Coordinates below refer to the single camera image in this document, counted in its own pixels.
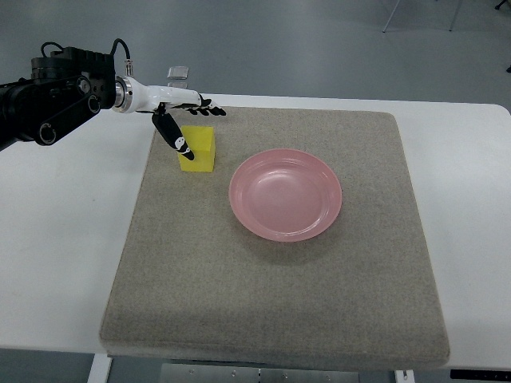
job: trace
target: yellow sponge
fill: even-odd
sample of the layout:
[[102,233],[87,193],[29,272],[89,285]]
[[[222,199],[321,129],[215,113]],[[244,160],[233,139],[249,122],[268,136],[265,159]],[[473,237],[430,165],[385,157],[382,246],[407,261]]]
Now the yellow sponge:
[[186,143],[192,150],[193,161],[178,154],[183,172],[212,172],[215,164],[215,133],[211,126],[181,126]]

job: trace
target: robotic hand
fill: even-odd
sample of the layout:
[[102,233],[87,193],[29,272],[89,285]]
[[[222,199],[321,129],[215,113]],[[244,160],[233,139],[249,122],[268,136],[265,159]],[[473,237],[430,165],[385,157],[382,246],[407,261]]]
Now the robotic hand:
[[[121,43],[126,52],[125,77],[115,76],[113,55]],[[60,51],[47,57],[44,48]],[[43,57],[32,59],[32,77],[0,85],[0,151],[16,141],[51,145],[96,116],[101,109],[153,113],[153,123],[165,141],[189,160],[194,155],[168,111],[184,108],[192,114],[225,116],[225,111],[199,93],[164,86],[144,86],[132,76],[127,45],[117,39],[110,54],[42,45]]]
[[187,109],[191,114],[225,116],[225,111],[214,101],[204,99],[195,90],[168,86],[145,86],[132,77],[116,79],[116,100],[113,110],[119,113],[153,113],[153,123],[167,144],[180,154],[194,159],[193,152],[183,138],[179,126],[168,111],[174,108]]

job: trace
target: table leg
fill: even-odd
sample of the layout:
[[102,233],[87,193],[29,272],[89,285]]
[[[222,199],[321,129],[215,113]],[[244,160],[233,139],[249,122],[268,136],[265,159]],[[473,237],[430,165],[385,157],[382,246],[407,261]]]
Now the table leg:
[[112,358],[105,353],[94,355],[93,365],[90,367],[87,383],[106,383],[109,379]]

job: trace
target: gray felt mat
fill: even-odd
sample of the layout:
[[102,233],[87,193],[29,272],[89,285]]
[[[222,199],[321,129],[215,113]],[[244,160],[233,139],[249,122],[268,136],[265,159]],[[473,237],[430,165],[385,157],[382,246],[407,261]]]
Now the gray felt mat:
[[[395,119],[386,113],[228,108],[213,173],[180,170],[156,134],[101,327],[111,354],[321,370],[427,369],[449,343]],[[233,215],[249,156],[297,148],[343,187],[334,224],[275,243]]]

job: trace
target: pink bowl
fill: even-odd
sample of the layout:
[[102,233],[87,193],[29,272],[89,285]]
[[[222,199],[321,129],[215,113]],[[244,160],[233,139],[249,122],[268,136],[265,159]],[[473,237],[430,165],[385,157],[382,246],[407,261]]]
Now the pink bowl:
[[317,157],[272,149],[244,161],[229,185],[236,218],[265,239],[297,242],[325,231],[341,210],[334,172]]

